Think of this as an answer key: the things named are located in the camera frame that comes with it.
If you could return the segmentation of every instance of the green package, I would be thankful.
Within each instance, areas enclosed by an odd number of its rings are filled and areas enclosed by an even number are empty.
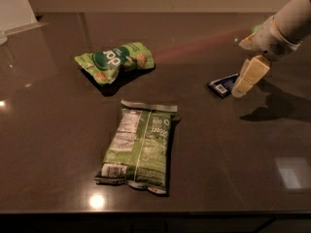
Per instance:
[[[121,101],[121,122],[105,154],[99,183],[127,183],[167,193],[167,149],[177,106]]]
[[[142,43],[130,43],[113,50],[85,53],[75,60],[100,85],[112,83],[120,69],[131,71],[155,67],[151,52]]]

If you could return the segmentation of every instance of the small black object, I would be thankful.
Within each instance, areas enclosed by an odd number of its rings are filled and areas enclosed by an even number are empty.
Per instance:
[[[219,80],[211,81],[207,84],[207,86],[219,97],[225,98],[231,94],[231,90],[233,89],[234,83],[238,77],[239,74],[233,74]]]

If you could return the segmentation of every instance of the green snack bag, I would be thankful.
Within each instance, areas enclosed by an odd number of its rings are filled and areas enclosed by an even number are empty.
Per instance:
[[[85,53],[75,60],[97,83],[112,83],[118,76],[120,68],[124,71],[151,69],[155,67],[151,52],[141,43],[122,45],[113,50]]]
[[[105,154],[99,183],[127,183],[157,194],[167,192],[167,147],[177,106],[121,101],[121,122]]]

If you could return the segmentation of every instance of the green bag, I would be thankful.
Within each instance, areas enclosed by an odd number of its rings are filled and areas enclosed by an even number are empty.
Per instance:
[[[100,85],[112,83],[120,69],[131,71],[155,67],[151,52],[141,43],[122,45],[119,48],[76,56],[75,60]]]
[[[99,183],[127,183],[157,194],[167,192],[167,147],[177,106],[121,101],[121,123],[108,147]]]

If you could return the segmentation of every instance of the black packet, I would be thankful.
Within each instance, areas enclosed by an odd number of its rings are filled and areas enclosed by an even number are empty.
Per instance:
[[[239,77],[239,74],[233,74],[226,76],[222,79],[211,81],[207,86],[219,97],[225,98],[231,94],[234,83]]]

